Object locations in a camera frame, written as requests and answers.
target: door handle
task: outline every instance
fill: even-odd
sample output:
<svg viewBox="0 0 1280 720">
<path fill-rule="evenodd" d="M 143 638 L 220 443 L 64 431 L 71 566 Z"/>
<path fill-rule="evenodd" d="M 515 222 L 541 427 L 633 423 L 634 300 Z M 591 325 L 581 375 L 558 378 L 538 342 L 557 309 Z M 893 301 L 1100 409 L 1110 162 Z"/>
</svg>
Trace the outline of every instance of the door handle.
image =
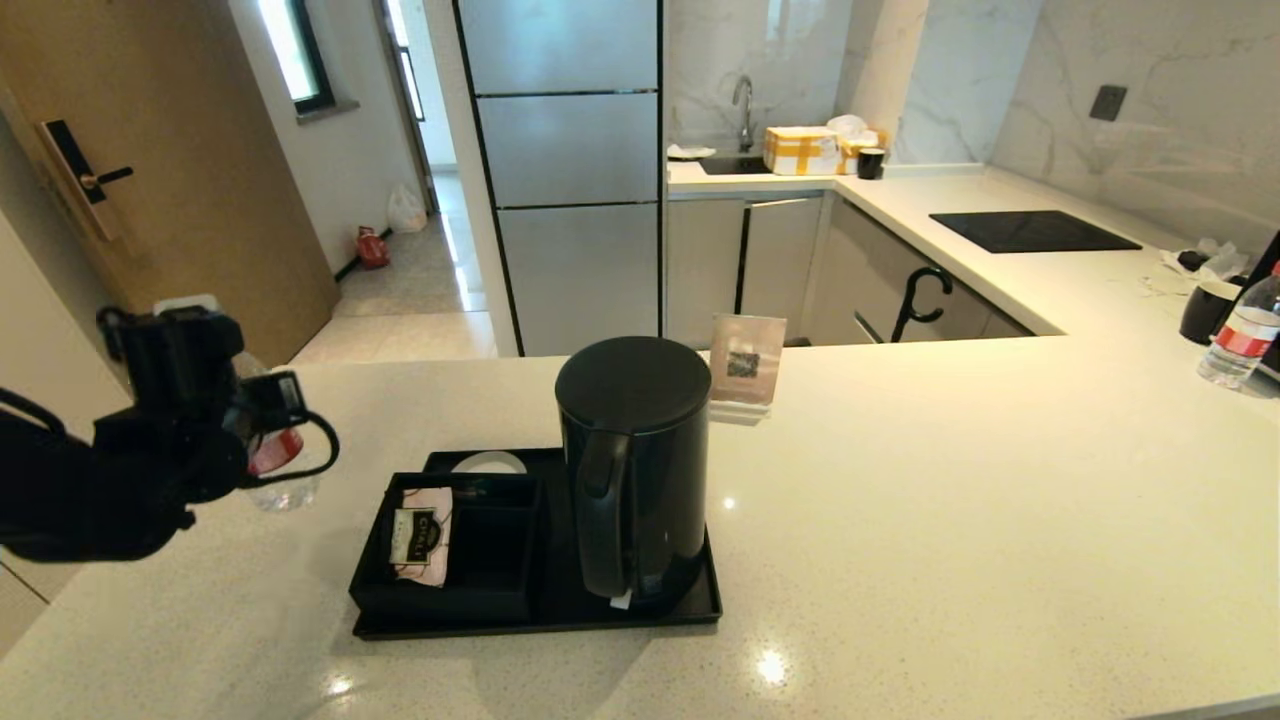
<svg viewBox="0 0 1280 720">
<path fill-rule="evenodd" d="M 942 292 L 945 295 L 951 295 L 955 290 L 951 282 L 951 275 L 948 275 L 941 268 L 924 266 L 915 270 L 906 278 L 906 292 L 902 295 L 902 306 L 897 310 L 897 322 L 893 323 L 893 334 L 890 337 L 890 342 L 899 342 L 902 340 L 902 331 L 906 329 L 908 320 L 915 320 L 916 323 L 933 323 L 942 316 L 942 307 L 934 307 L 928 313 L 918 313 L 915 310 L 915 284 L 920 282 L 920 278 L 925 275 L 933 275 L 938 278 L 942 283 Z"/>
<path fill-rule="evenodd" d="M 52 164 L 63 176 L 64 182 L 58 183 L 61 186 L 60 193 L 63 196 L 79 193 L 78 199 L 67 197 L 68 204 L 76 209 L 76 214 L 95 229 L 104 242 L 123 238 L 124 233 L 120 232 L 119 218 L 110 204 L 102 202 L 106 200 L 102 186 L 132 176 L 133 168 L 125 167 L 96 174 L 88 164 L 88 159 L 84 158 L 84 152 L 81 151 L 79 143 L 76 142 L 70 128 L 67 127 L 67 120 L 49 120 L 37 127 Z"/>
<path fill-rule="evenodd" d="M 93 168 L 88 164 L 88 159 L 84 158 L 84 152 L 79 149 L 79 143 L 76 142 L 76 136 L 67 127 L 67 120 L 50 120 L 42 124 L 47 138 L 51 141 L 54 149 L 58 150 L 58 154 L 61 155 L 63 164 L 76 179 L 81 192 L 84 193 L 84 201 L 90 205 L 97 205 L 106 200 L 106 193 L 102 192 L 104 184 L 133 174 L 133 168 L 129 167 L 118 168 L 100 176 L 95 174 Z"/>
<path fill-rule="evenodd" d="M 118 179 L 127 178 L 132 174 L 133 174 L 133 168 L 125 165 L 123 168 L 118 168 L 109 173 L 102 173 L 100 176 L 83 174 L 79 177 L 79 181 L 81 181 L 81 187 L 83 187 L 84 190 L 95 190 L 102 187 L 109 182 L 115 182 Z"/>
</svg>

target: black kettle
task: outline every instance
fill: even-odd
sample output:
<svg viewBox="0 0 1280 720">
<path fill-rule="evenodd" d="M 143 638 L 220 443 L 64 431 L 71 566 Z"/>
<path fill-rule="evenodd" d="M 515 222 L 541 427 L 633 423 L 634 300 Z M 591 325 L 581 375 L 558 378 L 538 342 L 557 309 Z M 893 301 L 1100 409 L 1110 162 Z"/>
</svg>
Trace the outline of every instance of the black kettle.
<svg viewBox="0 0 1280 720">
<path fill-rule="evenodd" d="M 657 337 L 598 342 L 561 369 L 556 401 L 591 593 L 630 591 L 631 607 L 669 609 L 698 579 L 710 387 L 696 352 Z"/>
</svg>

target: black cup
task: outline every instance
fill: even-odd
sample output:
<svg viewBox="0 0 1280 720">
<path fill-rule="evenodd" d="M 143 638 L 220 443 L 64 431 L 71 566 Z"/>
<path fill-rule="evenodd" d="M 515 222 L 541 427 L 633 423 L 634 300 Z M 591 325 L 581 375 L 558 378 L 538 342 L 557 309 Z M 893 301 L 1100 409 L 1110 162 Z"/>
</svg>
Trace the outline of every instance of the black cup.
<svg viewBox="0 0 1280 720">
<path fill-rule="evenodd" d="M 1217 331 L 1226 322 L 1235 306 L 1235 299 L 1240 295 L 1239 286 L 1221 281 L 1208 281 L 1199 284 L 1192 296 L 1187 299 L 1187 310 L 1183 311 L 1183 325 L 1178 332 L 1192 342 L 1208 345 L 1208 340 L 1217 334 Z"/>
<path fill-rule="evenodd" d="M 864 147 L 858 152 L 858 177 L 879 179 L 884 168 L 884 151 L 879 147 Z"/>
</svg>

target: black tray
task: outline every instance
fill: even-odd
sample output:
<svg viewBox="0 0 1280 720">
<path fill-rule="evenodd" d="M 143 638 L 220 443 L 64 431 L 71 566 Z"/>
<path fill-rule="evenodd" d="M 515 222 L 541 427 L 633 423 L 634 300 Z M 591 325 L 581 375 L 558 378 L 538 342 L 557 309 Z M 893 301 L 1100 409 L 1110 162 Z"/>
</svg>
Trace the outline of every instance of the black tray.
<svg viewBox="0 0 1280 720">
<path fill-rule="evenodd" d="M 447 473 L 467 452 L 433 452 L 424 473 Z M 609 607 L 609 601 L 596 597 L 582 585 L 582 570 L 577 559 L 577 538 L 573 534 L 573 514 L 570 488 L 564 471 L 564 451 L 545 450 L 508 451 L 543 480 L 543 503 L 539 521 L 544 532 L 538 537 L 545 546 L 539 562 L 541 578 L 534 583 L 530 598 L 529 623 L 442 621 L 429 618 L 406 619 L 376 616 L 361 612 L 352 634 L 365 641 L 399 641 L 420 638 L 456 638 L 476 635 L 512 635 L 526 633 L 556 633 L 564 630 L 603 630 L 614 628 L 654 628 L 669 625 L 704 625 L 716 623 L 722 614 L 719 585 L 712 559 L 710 536 L 703 546 L 703 571 L 694 587 L 673 610 L 663 615 L 649 615 L 636 610 L 622 611 Z M 376 523 L 370 542 L 376 542 Z"/>
</svg>

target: cabinet door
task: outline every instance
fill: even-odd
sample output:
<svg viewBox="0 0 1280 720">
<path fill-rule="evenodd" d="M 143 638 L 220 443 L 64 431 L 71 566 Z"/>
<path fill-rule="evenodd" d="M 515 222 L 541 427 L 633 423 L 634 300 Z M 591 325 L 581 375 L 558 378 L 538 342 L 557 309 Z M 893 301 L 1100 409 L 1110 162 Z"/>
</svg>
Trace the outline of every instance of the cabinet door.
<svg viewBox="0 0 1280 720">
<path fill-rule="evenodd" d="M 658 334 L 658 206 L 498 213 L 525 355 Z"/>
<path fill-rule="evenodd" d="M 667 205 L 668 338 L 710 347 L 712 315 L 733 311 L 745 208 L 741 200 Z"/>
<path fill-rule="evenodd" d="M 831 211 L 831 228 L 822 252 L 813 313 L 809 319 L 809 340 L 814 345 L 865 345 L 876 342 L 863 329 L 856 318 L 858 291 L 867 279 L 867 251 L 852 232 L 856 223 L 850 218 L 854 210 L 840 200 Z"/>
<path fill-rule="evenodd" d="M 475 94 L 657 88 L 660 5 L 460 0 Z"/>
<path fill-rule="evenodd" d="M 1005 315 L 1000 310 L 992 310 L 991 318 L 987 320 L 987 327 L 982 329 L 982 337 L 997 338 L 997 337 L 1034 337 L 1036 333 L 1028 331 L 1027 328 L 1019 325 L 1012 318 Z"/>
<path fill-rule="evenodd" d="M 872 334 L 888 342 L 902 306 L 906 278 L 928 260 L 847 200 L 841 200 L 832 210 L 832 222 L 865 258 L 865 266 L 851 288 L 854 309 Z"/>
<path fill-rule="evenodd" d="M 799 334 L 820 210 L 820 197 L 748 206 L 742 314 L 786 318 L 787 337 Z"/>
<path fill-rule="evenodd" d="M 942 316 L 932 323 L 908 320 L 902 329 L 901 342 L 982 337 L 982 331 L 991 318 L 991 310 L 972 290 L 957 281 L 952 281 L 952 283 L 951 295 L 946 295 L 937 278 L 920 278 L 915 290 L 915 309 L 927 314 L 938 307 L 942 310 Z"/>
<path fill-rule="evenodd" d="M 658 200 L 658 96 L 476 101 L 499 209 Z"/>
</svg>

